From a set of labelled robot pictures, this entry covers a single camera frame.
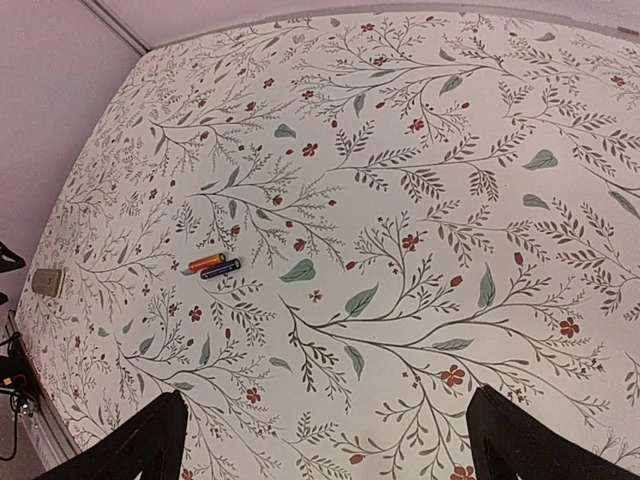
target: white wall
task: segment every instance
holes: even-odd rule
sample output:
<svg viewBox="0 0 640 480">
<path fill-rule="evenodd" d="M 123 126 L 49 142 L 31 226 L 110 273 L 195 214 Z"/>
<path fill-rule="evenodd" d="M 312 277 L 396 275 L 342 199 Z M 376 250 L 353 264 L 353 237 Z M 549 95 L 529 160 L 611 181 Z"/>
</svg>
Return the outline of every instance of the white wall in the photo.
<svg viewBox="0 0 640 480">
<path fill-rule="evenodd" d="M 640 29 L 637 0 L 99 0 L 124 19 L 152 46 L 231 25 L 255 22 L 296 12 L 344 10 L 373 11 L 376 6 L 395 10 L 456 5 L 524 9 L 563 15 L 580 22 Z"/>
<path fill-rule="evenodd" d="M 137 59 L 77 0 L 0 2 L 0 239 L 25 260 Z M 14 303 L 25 275 L 0 276 Z"/>
</svg>

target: botanical print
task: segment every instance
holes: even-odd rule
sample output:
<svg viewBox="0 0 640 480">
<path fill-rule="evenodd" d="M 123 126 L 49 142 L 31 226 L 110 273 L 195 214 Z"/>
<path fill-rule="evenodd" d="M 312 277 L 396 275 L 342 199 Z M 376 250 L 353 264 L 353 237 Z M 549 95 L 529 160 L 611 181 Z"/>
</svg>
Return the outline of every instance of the botanical print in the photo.
<svg viewBox="0 0 640 480">
<path fill-rule="evenodd" d="M 639 52 L 412 12 L 145 56 L 36 254 L 62 295 L 17 317 L 78 445 L 178 389 L 183 480 L 473 480 L 491 384 L 637 469 Z M 242 268 L 183 273 L 215 253 Z"/>
</svg>

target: black object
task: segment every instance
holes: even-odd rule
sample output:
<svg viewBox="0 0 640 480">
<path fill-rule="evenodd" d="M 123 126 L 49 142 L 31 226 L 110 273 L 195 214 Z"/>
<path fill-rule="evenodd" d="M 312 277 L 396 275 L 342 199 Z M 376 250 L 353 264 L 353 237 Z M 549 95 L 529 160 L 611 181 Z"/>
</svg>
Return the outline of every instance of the black object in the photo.
<svg viewBox="0 0 640 480">
<path fill-rule="evenodd" d="M 488 385 L 467 409 L 477 480 L 640 480 L 553 433 Z"/>
<path fill-rule="evenodd" d="M 0 242 L 0 273 L 11 272 L 24 267 L 24 259 L 11 250 L 7 246 Z M 9 298 L 2 292 L 0 292 L 0 305 L 4 305 L 9 301 Z"/>
<path fill-rule="evenodd" d="M 36 480 L 178 480 L 187 434 L 180 393 L 162 393 L 86 452 Z"/>
</svg>

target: orange battery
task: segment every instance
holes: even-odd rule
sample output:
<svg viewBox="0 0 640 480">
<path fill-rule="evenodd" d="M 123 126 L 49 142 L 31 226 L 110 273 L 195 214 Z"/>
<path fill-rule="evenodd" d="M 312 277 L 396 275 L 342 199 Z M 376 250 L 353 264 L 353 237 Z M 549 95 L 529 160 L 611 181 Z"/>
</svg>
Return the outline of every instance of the orange battery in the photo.
<svg viewBox="0 0 640 480">
<path fill-rule="evenodd" d="M 209 257 L 201 258 L 200 260 L 195 260 L 189 264 L 189 272 L 196 273 L 200 270 L 204 270 L 205 268 L 215 267 L 216 265 L 220 265 L 227 261 L 226 255 L 223 253 L 218 253 L 216 255 L 211 255 Z"/>
</svg>

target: blue battery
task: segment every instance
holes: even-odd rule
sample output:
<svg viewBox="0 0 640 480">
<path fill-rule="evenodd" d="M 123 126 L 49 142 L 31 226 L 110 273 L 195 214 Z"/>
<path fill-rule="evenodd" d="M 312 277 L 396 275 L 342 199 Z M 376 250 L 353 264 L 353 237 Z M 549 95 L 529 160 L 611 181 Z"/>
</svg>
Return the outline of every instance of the blue battery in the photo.
<svg viewBox="0 0 640 480">
<path fill-rule="evenodd" d="M 213 277 L 217 277 L 219 275 L 225 275 L 229 272 L 233 272 L 234 270 L 240 269 L 240 260 L 234 259 L 229 260 L 228 262 L 221 263 L 220 265 L 216 265 L 215 267 L 210 267 L 200 272 L 200 278 L 203 280 L 208 280 Z"/>
</svg>

